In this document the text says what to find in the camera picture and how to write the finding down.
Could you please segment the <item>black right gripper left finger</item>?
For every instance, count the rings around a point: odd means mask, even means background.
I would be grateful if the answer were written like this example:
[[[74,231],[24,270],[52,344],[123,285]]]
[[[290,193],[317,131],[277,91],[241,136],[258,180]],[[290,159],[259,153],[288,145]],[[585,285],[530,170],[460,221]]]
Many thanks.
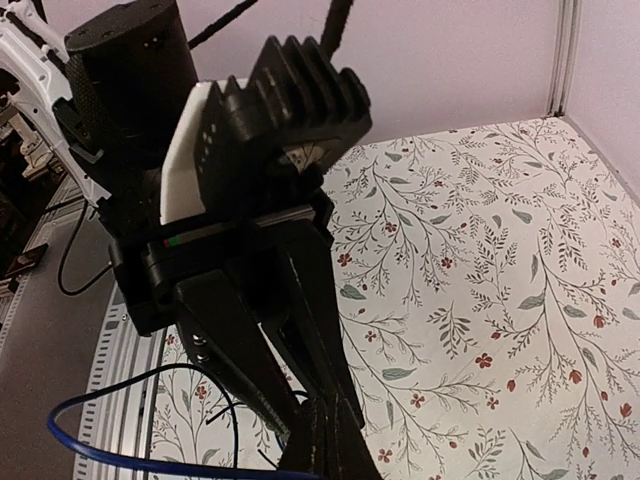
[[[177,281],[173,298],[192,359],[287,443],[309,398],[311,365],[283,270],[239,279],[221,269],[198,273]]]

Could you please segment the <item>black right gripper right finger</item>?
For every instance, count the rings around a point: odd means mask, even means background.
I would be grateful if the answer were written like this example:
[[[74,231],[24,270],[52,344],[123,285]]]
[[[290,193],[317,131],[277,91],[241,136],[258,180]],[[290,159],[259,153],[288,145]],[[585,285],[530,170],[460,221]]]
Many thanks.
[[[290,318],[311,365],[309,398],[300,407],[279,467],[309,479],[378,479],[344,354],[329,246],[313,225],[293,224],[279,256]]]

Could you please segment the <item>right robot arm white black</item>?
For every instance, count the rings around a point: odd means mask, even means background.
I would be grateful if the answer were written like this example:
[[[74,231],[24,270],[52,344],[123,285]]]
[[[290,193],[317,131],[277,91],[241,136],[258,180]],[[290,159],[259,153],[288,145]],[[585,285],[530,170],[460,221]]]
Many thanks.
[[[175,327],[190,369],[284,442],[273,479],[375,479],[335,293],[325,175],[371,128],[320,38],[266,40],[245,85],[198,79],[173,1],[116,5],[67,35],[72,156],[109,198],[111,265],[142,336]]]

